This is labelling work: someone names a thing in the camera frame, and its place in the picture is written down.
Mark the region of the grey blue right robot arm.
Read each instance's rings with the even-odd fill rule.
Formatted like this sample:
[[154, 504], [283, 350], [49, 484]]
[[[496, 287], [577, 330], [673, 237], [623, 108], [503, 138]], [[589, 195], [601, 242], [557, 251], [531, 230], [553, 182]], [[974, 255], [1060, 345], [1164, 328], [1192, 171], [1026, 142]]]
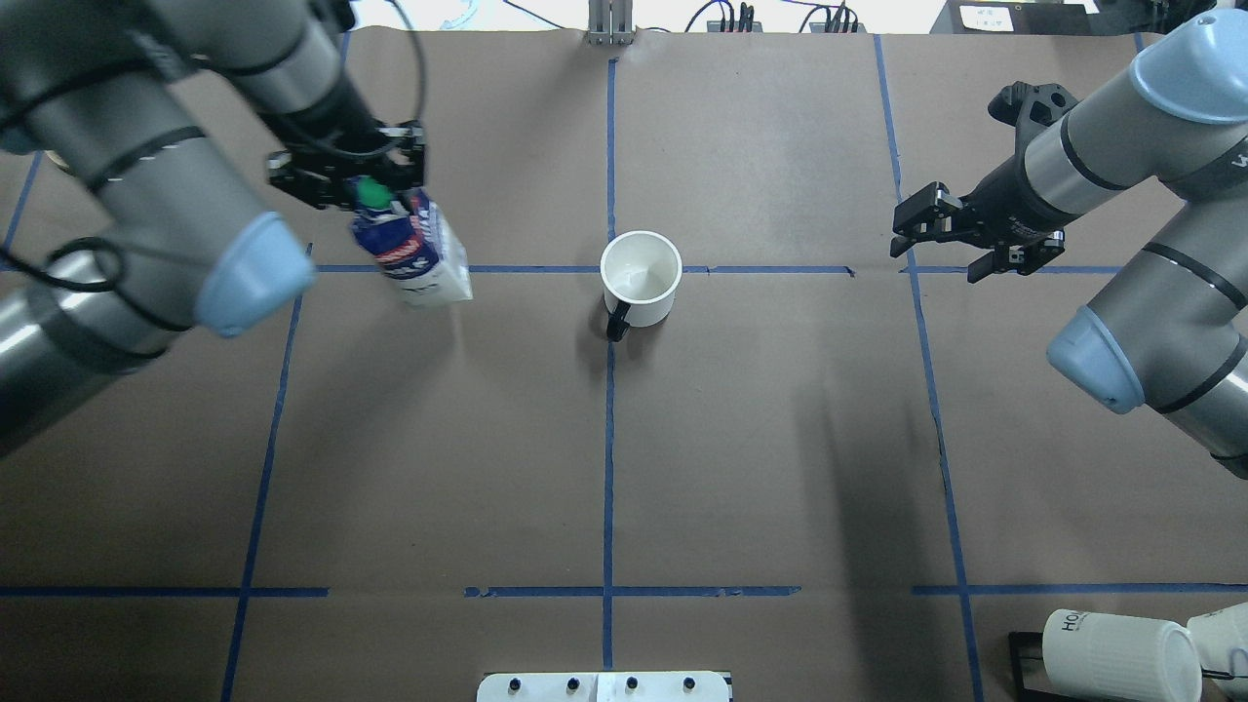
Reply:
[[968, 284], [1027, 276], [1065, 254], [1085, 219], [1159, 194], [1149, 234], [1080, 304], [1046, 357], [1114, 413], [1149, 408], [1246, 477], [1246, 12], [1209, 7], [1146, 41], [1083, 97], [1011, 82], [987, 112], [1013, 136], [1003, 161], [953, 191], [896, 205], [892, 257], [924, 244], [980, 252]]

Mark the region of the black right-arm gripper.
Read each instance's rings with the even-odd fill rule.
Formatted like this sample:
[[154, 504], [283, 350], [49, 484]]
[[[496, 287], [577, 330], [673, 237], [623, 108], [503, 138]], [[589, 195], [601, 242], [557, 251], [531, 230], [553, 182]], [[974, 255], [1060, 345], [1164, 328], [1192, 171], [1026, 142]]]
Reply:
[[957, 197], [932, 181], [894, 209], [889, 256], [916, 244], [968, 244], [983, 249], [967, 266], [967, 284], [993, 274], [1035, 274], [1065, 254], [1062, 214], [1035, 195], [1021, 166], [998, 166], [975, 190]]

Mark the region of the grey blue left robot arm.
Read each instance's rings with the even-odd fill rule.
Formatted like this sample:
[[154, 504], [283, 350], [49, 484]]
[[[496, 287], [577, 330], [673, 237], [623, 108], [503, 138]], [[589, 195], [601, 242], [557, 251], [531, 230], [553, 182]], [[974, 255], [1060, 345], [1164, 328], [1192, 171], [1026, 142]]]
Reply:
[[282, 147], [271, 185], [347, 210], [352, 184], [423, 185], [427, 59], [411, 120], [371, 114], [339, 41], [348, 1], [5, 1], [2, 150], [57, 155], [114, 221], [40, 264], [4, 249], [25, 289], [2, 301], [2, 453], [21, 448], [191, 329], [230, 339], [316, 272], [280, 214], [171, 85], [223, 77]]

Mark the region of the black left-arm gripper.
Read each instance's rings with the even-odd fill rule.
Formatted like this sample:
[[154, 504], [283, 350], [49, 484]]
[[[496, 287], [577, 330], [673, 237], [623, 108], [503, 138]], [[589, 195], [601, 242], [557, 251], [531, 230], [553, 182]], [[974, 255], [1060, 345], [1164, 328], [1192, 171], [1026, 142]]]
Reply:
[[267, 156], [267, 181], [312, 209], [349, 212], [356, 204], [356, 179], [368, 176], [393, 194], [406, 194], [426, 182], [427, 137], [416, 119], [398, 126], [374, 122], [379, 146], [349, 151], [314, 137], [290, 119], [280, 119], [277, 137], [285, 151]]

